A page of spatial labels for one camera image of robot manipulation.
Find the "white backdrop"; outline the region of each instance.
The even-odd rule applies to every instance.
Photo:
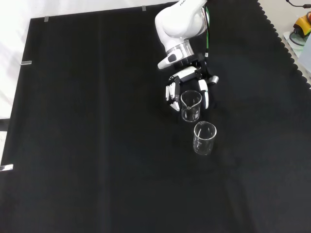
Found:
[[[31,18],[155,5],[175,0],[12,0],[0,8],[0,119],[10,118]]]

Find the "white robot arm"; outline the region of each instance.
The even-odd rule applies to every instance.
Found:
[[[202,8],[207,0],[180,0],[165,8],[155,17],[155,26],[167,57],[159,64],[164,69],[194,55],[189,38],[202,34],[207,29]]]
[[[172,75],[166,86],[165,98],[168,104],[180,111],[179,95],[180,85],[191,79],[198,80],[199,91],[202,94],[203,108],[208,108],[208,87],[218,82],[217,76],[209,75],[206,62],[196,61],[196,66],[191,64],[194,56],[189,39],[202,34],[207,29],[205,17],[205,4],[207,0],[180,0],[171,7],[165,8],[155,17],[155,26],[161,43],[165,47],[167,57],[159,64],[159,69],[164,69],[178,62],[183,62],[188,67]]]

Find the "black fabric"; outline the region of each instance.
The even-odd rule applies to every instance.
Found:
[[[31,20],[0,232],[311,230],[311,94],[272,25],[255,0],[209,4],[220,81],[202,119],[217,140],[199,156],[194,125],[164,100],[174,70],[156,69],[154,18],[170,4]],[[191,40],[195,52],[205,40]]]
[[[10,119],[0,119],[0,131],[8,131]]]

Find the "beaker rim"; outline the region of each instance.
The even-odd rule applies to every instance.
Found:
[[[198,105],[198,104],[200,104],[200,103],[202,102],[202,95],[201,95],[200,92],[195,91],[195,90],[188,90],[188,91],[185,91],[185,92],[182,93],[181,96],[180,96],[180,99],[181,99],[181,101],[183,102],[184,105],[186,105],[186,103],[183,101],[183,98],[182,98],[182,97],[183,97],[183,94],[189,93],[189,92],[195,92],[195,93],[198,93],[198,94],[200,95],[200,101],[197,102],[195,105],[193,105],[193,106],[190,107],[190,108],[193,108],[194,106],[196,106],[196,105]]]
[[[199,123],[203,123],[203,124],[210,124],[210,125],[212,125],[214,128],[215,128],[215,134],[213,135],[213,137],[210,137],[210,138],[201,138],[201,137],[199,137],[197,134],[196,134],[196,132],[195,132],[195,128],[198,126],[198,124]],[[205,140],[205,141],[207,141],[207,140],[212,140],[215,136],[216,136],[216,134],[217,134],[217,128],[216,128],[216,126],[214,126],[212,123],[210,123],[210,122],[208,122],[208,121],[199,121],[196,125],[195,125],[195,127],[194,127],[194,129],[193,129],[193,132],[194,132],[194,135],[197,137],[197,138],[199,138],[199,139],[201,139],[201,140]]]

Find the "glass beaker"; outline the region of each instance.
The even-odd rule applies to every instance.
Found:
[[[193,90],[181,94],[181,117],[186,122],[195,122],[200,117],[202,95]]]
[[[207,122],[200,121],[194,127],[193,149],[197,154],[209,155],[213,149],[216,127]]]

